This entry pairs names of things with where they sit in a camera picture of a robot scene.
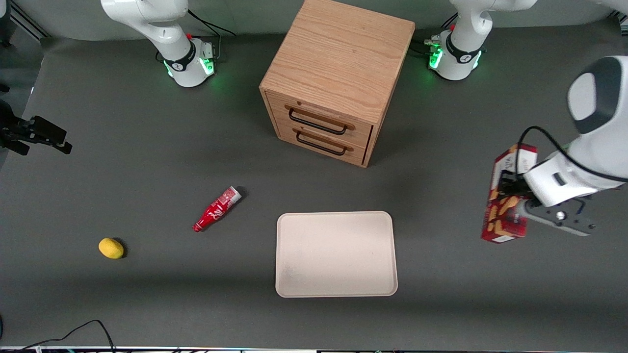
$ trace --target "cable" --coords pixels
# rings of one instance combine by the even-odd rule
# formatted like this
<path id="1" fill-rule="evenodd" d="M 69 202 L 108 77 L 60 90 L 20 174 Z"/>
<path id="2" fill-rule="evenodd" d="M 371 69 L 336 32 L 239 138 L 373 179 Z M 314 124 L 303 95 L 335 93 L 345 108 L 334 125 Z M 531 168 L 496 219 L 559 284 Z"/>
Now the cable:
<path id="1" fill-rule="evenodd" d="M 414 49 L 413 47 L 409 46 L 408 49 L 412 50 L 413 52 L 417 53 L 417 54 L 421 54 L 421 55 L 429 55 L 429 53 L 426 52 L 420 52 L 417 49 Z"/>
<path id="2" fill-rule="evenodd" d="M 205 27 L 209 28 L 210 30 L 212 30 L 212 32 L 214 32 L 217 36 L 221 36 L 220 33 L 216 32 L 216 30 L 214 29 L 214 27 L 211 27 L 209 24 L 205 23 L 204 21 L 201 21 L 202 24 L 205 25 Z"/>
<path id="3" fill-rule="evenodd" d="M 68 338 L 69 335 L 72 335 L 76 330 L 83 328 L 84 326 L 87 326 L 88 324 L 92 323 L 92 322 L 97 322 L 100 327 L 102 327 L 102 330 L 105 332 L 105 335 L 107 335 L 107 341 L 109 341 L 109 347 L 111 347 L 111 352 L 112 353 L 116 353 L 116 349 L 114 348 L 114 342 L 111 340 L 111 336 L 109 335 L 109 331 L 107 331 L 107 329 L 105 328 L 105 325 L 103 325 L 103 323 L 100 320 L 90 320 L 88 322 L 85 322 L 83 325 L 73 329 L 72 331 L 69 331 L 67 333 L 67 335 L 63 336 L 60 339 L 49 339 L 49 340 L 43 340 L 41 342 L 37 342 L 37 343 L 33 343 L 30 345 L 27 345 L 26 347 L 19 349 L 19 350 L 12 350 L 12 353 L 23 353 L 26 352 L 29 348 L 32 347 L 36 347 L 38 345 L 42 345 L 44 343 L 48 343 L 48 342 L 58 342 L 58 341 L 62 341 L 65 340 L 66 338 Z"/>
<path id="4" fill-rule="evenodd" d="M 449 25 L 453 22 L 454 19 L 458 16 L 458 13 L 453 14 L 452 17 L 449 17 L 443 24 L 440 25 L 440 28 L 449 27 Z"/>
<path id="5" fill-rule="evenodd" d="M 608 179 L 608 180 L 613 180 L 614 182 L 622 182 L 622 183 L 628 182 L 628 178 L 621 178 L 619 176 L 614 176 L 614 175 L 608 175 L 608 174 L 600 173 L 599 171 L 591 170 L 591 169 L 587 168 L 586 166 L 581 165 L 576 160 L 574 160 L 570 155 L 568 155 L 567 152 L 565 152 L 565 150 L 560 146 L 560 144 L 558 142 L 556 142 L 554 137 L 552 137 L 552 135 L 550 135 L 550 133 L 547 132 L 547 130 L 543 129 L 540 126 L 536 126 L 536 125 L 535 126 L 530 126 L 529 128 L 527 128 L 521 134 L 521 137 L 519 138 L 519 141 L 517 142 L 517 153 L 515 155 L 515 160 L 514 160 L 514 172 L 515 172 L 515 175 L 517 176 L 517 178 L 519 178 L 519 151 L 521 151 L 521 144 L 523 144 L 523 139 L 526 137 L 526 135 L 530 131 L 532 131 L 532 130 L 540 131 L 551 142 L 551 144 L 554 145 L 554 147 L 558 150 L 558 152 L 560 152 L 561 155 L 563 155 L 568 161 L 572 162 L 575 166 L 577 166 L 578 168 L 584 170 L 585 172 L 587 172 L 589 174 L 593 174 L 596 177 L 600 177 L 600 178 L 604 178 L 604 179 Z"/>
<path id="6" fill-rule="evenodd" d="M 216 60 L 220 59 L 220 54 L 222 54 L 222 36 L 218 36 L 218 55 L 216 55 Z"/>
<path id="7" fill-rule="evenodd" d="M 194 17 L 195 19 L 197 19 L 197 20 L 201 21 L 202 23 L 205 23 L 205 24 L 207 24 L 207 25 L 209 25 L 209 26 L 216 27 L 216 28 L 218 28 L 219 30 L 223 30 L 223 31 L 225 31 L 225 32 L 229 32 L 229 33 L 231 33 L 232 35 L 236 36 L 236 34 L 235 34 L 235 33 L 233 33 L 233 32 L 231 32 L 230 30 L 227 30 L 227 29 L 225 29 L 225 28 L 223 28 L 223 27 L 217 26 L 217 25 L 215 25 L 215 24 L 213 24 L 213 23 L 211 23 L 211 22 L 207 22 L 207 21 L 205 21 L 204 19 L 202 19 L 202 18 L 198 17 L 198 16 L 197 16 L 195 13 L 193 13 L 193 12 L 192 12 L 192 10 L 190 10 L 190 9 L 188 9 L 188 13 L 189 13 L 189 14 L 191 14 L 191 16 L 192 16 L 192 17 Z"/>

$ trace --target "yellow lemon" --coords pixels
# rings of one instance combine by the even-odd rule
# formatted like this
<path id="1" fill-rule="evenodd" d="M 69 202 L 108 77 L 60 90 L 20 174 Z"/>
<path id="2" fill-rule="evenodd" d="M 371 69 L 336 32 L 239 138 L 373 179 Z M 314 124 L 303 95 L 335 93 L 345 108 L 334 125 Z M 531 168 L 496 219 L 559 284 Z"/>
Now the yellow lemon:
<path id="1" fill-rule="evenodd" d="M 98 243 L 98 250 L 110 259 L 119 259 L 124 255 L 124 247 L 115 239 L 104 238 Z"/>

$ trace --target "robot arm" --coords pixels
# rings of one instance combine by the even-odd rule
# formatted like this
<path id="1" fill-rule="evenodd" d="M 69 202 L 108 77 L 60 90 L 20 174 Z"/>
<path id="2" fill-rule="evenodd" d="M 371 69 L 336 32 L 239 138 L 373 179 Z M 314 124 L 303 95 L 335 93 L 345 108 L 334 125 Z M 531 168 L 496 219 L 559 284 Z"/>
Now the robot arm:
<path id="1" fill-rule="evenodd" d="M 100 3 L 111 19 L 126 24 L 153 42 L 165 59 L 177 60 L 190 50 L 190 41 L 181 26 L 174 22 L 187 14 L 187 0 L 101 0 Z"/>
<path id="2" fill-rule="evenodd" d="M 72 145 L 65 140 L 66 131 L 41 116 L 24 120 L 13 114 L 11 106 L 0 100 L 0 167 L 8 151 L 26 156 L 30 147 L 24 142 L 41 143 L 69 155 Z"/>
<path id="3" fill-rule="evenodd" d="M 537 0 L 450 0 L 458 10 L 455 30 L 445 30 L 426 40 L 433 45 L 429 68 L 447 80 L 462 80 L 476 68 L 481 48 L 493 28 L 488 11 L 521 11 Z M 628 14 L 626 0 L 593 0 Z"/>
<path id="4" fill-rule="evenodd" d="M 526 196 L 517 208 L 530 219 L 586 236 L 595 229 L 583 213 L 589 195 L 628 182 L 628 57 L 591 64 L 571 84 L 567 101 L 579 137 L 563 149 L 543 128 L 528 128 L 520 142 L 536 129 L 558 151 L 522 177 L 503 171 L 499 193 Z"/>
<path id="5" fill-rule="evenodd" d="M 214 74 L 210 43 L 188 39 L 174 22 L 188 12 L 188 0 L 100 0 L 114 21 L 146 36 L 164 58 L 168 74 L 184 87 L 200 85 Z"/>
<path id="6" fill-rule="evenodd" d="M 567 95 L 580 133 L 567 149 L 583 170 L 560 153 L 523 175 L 550 207 L 571 198 L 617 188 L 628 178 L 628 57 L 605 57 L 587 67 Z"/>

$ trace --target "black metal handle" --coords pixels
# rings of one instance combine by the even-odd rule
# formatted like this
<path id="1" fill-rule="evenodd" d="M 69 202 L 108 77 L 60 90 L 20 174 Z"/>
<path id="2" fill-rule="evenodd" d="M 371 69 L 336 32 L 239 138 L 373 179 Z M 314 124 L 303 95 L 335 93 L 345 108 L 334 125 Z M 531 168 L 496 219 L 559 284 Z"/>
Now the black metal handle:
<path id="1" fill-rule="evenodd" d="M 300 143 L 307 144 L 308 146 L 311 146 L 311 147 L 314 147 L 314 148 L 318 148 L 321 151 L 325 151 L 325 152 L 331 153 L 333 155 L 342 156 L 347 151 L 346 147 L 344 147 L 342 149 L 342 152 L 334 151 L 333 149 L 329 149 L 329 148 L 326 148 L 326 147 L 323 147 L 323 146 L 319 146 L 319 145 L 317 145 L 315 143 L 311 143 L 309 141 L 305 141 L 304 139 L 300 139 L 299 136 L 301 136 L 301 131 L 297 131 L 296 132 L 296 140 L 299 141 Z"/>
<path id="2" fill-rule="evenodd" d="M 307 125 L 307 126 L 311 126 L 313 128 L 317 128 L 319 130 L 325 131 L 326 133 L 330 133 L 330 134 L 334 134 L 334 135 L 342 135 L 345 132 L 347 132 L 347 127 L 348 126 L 346 126 L 346 125 L 345 125 L 344 128 L 342 128 L 342 130 L 338 131 L 338 130 L 326 128 L 325 126 L 322 126 L 322 125 L 314 124 L 313 122 L 309 122 L 307 120 L 303 120 L 303 119 L 299 119 L 297 117 L 294 117 L 294 116 L 292 116 L 292 113 L 294 113 L 294 112 L 295 112 L 295 110 L 293 108 L 290 108 L 290 111 L 288 112 L 288 116 L 290 117 L 290 120 L 292 120 L 292 121 L 296 121 L 296 122 L 299 122 L 301 124 L 304 124 L 304 125 Z"/>

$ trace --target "wood grain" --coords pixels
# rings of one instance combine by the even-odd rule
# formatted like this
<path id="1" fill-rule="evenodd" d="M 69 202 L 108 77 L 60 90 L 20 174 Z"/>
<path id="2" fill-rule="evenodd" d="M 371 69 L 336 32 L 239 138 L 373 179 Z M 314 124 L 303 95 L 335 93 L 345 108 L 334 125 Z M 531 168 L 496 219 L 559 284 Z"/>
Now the wood grain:
<path id="1" fill-rule="evenodd" d="M 315 112 L 299 101 L 290 99 L 289 97 L 281 97 L 276 94 L 267 93 L 268 104 L 273 112 L 275 124 L 287 124 L 295 127 L 303 127 L 311 129 L 318 134 L 331 140 L 355 144 L 366 149 L 371 134 L 371 125 L 359 121 L 348 121 L 340 116 L 330 116 L 322 112 Z M 342 135 L 328 133 L 322 129 L 317 129 L 307 124 L 302 124 L 290 119 L 290 109 L 293 109 L 293 117 L 313 124 L 323 126 L 328 129 L 341 131 L 345 129 Z"/>
<path id="2" fill-rule="evenodd" d="M 364 153 L 365 153 L 364 147 L 355 146 L 350 143 L 340 143 L 338 141 L 333 141 L 327 138 L 326 136 L 321 136 L 317 132 L 312 131 L 310 129 L 301 128 L 301 127 L 297 128 L 294 126 L 290 126 L 289 124 L 285 124 L 285 125 L 278 124 L 278 128 L 279 128 L 279 138 L 283 141 L 289 142 L 291 144 L 295 144 L 299 147 L 309 149 L 310 151 L 314 151 L 325 156 L 335 158 L 337 160 L 341 160 L 347 163 L 351 163 L 353 165 L 365 167 L 362 164 L 362 160 L 364 159 Z M 342 156 L 337 156 L 332 153 L 324 152 L 321 149 L 318 149 L 316 147 L 308 146 L 307 144 L 304 144 L 297 140 L 296 135 L 299 132 L 301 133 L 300 139 L 302 140 L 314 143 L 318 146 L 328 148 L 336 152 L 342 152 L 342 151 L 345 151 L 345 152 Z"/>
<path id="3" fill-rule="evenodd" d="M 280 139 L 366 167 L 388 109 L 414 23 L 336 3 L 305 0 L 259 88 Z M 290 119 L 293 115 L 342 135 Z M 296 140 L 350 146 L 338 157 Z"/>
<path id="4" fill-rule="evenodd" d="M 414 23 L 330 0 L 306 0 L 261 87 L 379 124 Z"/>

